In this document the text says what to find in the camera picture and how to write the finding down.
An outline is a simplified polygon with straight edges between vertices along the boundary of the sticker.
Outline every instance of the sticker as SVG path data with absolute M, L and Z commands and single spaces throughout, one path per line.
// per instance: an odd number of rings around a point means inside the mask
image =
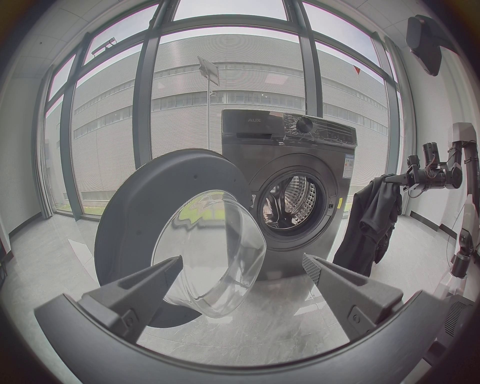
M 343 167 L 343 178 L 351 179 L 353 175 L 353 155 L 345 155 L 345 165 Z

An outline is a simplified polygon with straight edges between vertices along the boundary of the transparent glass bowl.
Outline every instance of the transparent glass bowl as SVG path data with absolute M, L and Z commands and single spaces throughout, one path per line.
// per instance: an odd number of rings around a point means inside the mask
M 187 201 L 165 224 L 152 265 L 181 255 L 183 270 L 164 300 L 219 318 L 245 299 L 265 251 L 252 215 L 230 193 L 206 191 Z

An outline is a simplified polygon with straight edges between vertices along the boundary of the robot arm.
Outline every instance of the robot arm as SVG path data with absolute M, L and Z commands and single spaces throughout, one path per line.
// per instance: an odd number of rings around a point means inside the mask
M 462 149 L 467 165 L 467 200 L 458 237 L 460 251 L 455 255 L 450 271 L 452 277 L 458 279 L 465 278 L 470 256 L 477 252 L 479 246 L 480 172 L 477 135 L 472 124 L 453 124 L 453 142 L 447 162 L 440 162 L 437 143 L 427 143 L 423 145 L 424 169 L 420 169 L 418 156 L 411 155 L 407 159 L 409 168 L 406 173 L 385 178 L 386 182 L 403 185 L 404 191 L 417 189 L 423 193 L 428 189 L 458 189 L 463 180 Z

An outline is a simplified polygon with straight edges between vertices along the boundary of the control knob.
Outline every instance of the control knob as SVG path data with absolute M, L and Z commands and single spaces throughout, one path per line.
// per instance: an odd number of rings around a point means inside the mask
M 303 116 L 297 120 L 297 131 L 301 133 L 308 133 L 313 130 L 313 123 L 312 121 L 306 117 Z

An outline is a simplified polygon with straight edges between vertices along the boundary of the black cloth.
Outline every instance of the black cloth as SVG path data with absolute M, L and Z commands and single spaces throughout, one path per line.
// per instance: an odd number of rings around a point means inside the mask
M 375 178 L 353 196 L 347 231 L 335 253 L 334 264 L 370 276 L 372 264 L 384 256 L 398 215 L 402 195 L 398 184 Z

